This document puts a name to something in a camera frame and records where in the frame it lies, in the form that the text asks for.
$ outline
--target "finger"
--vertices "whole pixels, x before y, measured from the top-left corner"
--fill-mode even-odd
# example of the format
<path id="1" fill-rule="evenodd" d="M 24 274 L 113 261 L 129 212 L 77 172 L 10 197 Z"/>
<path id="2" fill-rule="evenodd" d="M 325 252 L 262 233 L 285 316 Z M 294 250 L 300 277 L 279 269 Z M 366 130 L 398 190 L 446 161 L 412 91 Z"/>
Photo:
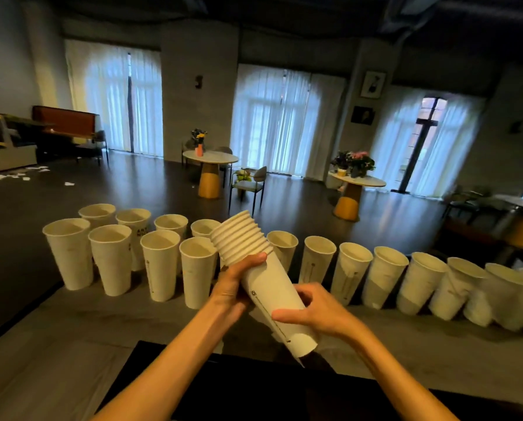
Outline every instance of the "finger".
<path id="1" fill-rule="evenodd" d="M 271 312 L 271 318 L 282 323 L 307 324 L 307 312 L 304 310 L 277 309 Z"/>

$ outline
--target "right hand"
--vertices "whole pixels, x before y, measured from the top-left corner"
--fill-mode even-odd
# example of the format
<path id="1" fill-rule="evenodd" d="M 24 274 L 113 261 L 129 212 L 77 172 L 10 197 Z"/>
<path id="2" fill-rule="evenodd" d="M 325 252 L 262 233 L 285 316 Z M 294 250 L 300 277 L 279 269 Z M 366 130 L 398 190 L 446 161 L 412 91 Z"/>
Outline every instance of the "right hand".
<path id="1" fill-rule="evenodd" d="M 319 283 L 295 284 L 295 289 L 307 308 L 274 310 L 271 314 L 273 320 L 306 325 L 318 332 L 338 337 L 348 335 L 353 326 L 361 324 Z"/>

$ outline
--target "left hand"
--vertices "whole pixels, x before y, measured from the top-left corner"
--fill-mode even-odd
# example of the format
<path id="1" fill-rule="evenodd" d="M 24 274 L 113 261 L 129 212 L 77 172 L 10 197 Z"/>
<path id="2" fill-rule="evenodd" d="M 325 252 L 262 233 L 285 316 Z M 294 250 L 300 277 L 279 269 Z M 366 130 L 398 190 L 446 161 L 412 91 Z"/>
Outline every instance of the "left hand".
<path id="1" fill-rule="evenodd" d="M 242 277 L 252 267 L 265 262 L 266 258 L 267 254 L 265 253 L 249 255 L 227 270 L 221 271 L 211 297 L 209 297 L 209 304 L 223 311 L 228 327 L 242 316 L 242 313 L 250 304 L 250 297 L 243 290 L 240 290 Z"/>

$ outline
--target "table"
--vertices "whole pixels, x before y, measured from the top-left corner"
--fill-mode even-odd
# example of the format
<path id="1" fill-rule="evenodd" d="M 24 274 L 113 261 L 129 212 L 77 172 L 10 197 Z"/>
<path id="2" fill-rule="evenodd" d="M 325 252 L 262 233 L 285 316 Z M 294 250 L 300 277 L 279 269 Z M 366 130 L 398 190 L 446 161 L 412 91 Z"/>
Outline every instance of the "table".
<path id="1" fill-rule="evenodd" d="M 219 164 L 233 164 L 238 162 L 238 157 L 213 150 L 206 150 L 203 156 L 195 155 L 195 150 L 185 151 L 183 155 L 202 164 L 199 196 L 208 199 L 218 198 L 221 192 Z"/>
<path id="2" fill-rule="evenodd" d="M 505 228 L 502 238 L 509 245 L 523 248 L 523 198 L 511 195 L 494 195 L 493 197 L 519 207 L 514 213 L 513 219 Z"/>
<path id="3" fill-rule="evenodd" d="M 352 222 L 359 221 L 359 201 L 361 199 L 361 191 L 363 186 L 369 187 L 384 187 L 386 182 L 371 176 L 365 177 L 350 177 L 338 176 L 332 171 L 328 172 L 328 176 L 335 177 L 338 180 L 345 182 L 346 186 L 340 200 L 337 202 L 333 213 L 336 217 Z"/>

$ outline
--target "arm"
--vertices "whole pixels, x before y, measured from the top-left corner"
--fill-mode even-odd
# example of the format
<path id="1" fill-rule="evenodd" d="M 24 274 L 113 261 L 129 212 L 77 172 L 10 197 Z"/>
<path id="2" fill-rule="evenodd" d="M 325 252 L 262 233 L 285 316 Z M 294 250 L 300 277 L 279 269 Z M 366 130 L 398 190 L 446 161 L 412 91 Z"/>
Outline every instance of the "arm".
<path id="1" fill-rule="evenodd" d="M 346 341 L 363 359 L 384 393 L 406 421 L 457 421 L 451 411 L 417 382 L 359 319 L 319 283 L 295 286 L 305 310 L 275 310 L 273 320 L 308 325 Z"/>
<path id="2" fill-rule="evenodd" d="M 203 363 L 246 310 L 248 297 L 237 297 L 242 275 L 263 263 L 265 258 L 265 253 L 249 255 L 221 275 L 207 303 L 183 331 L 92 420 L 170 419 Z"/>

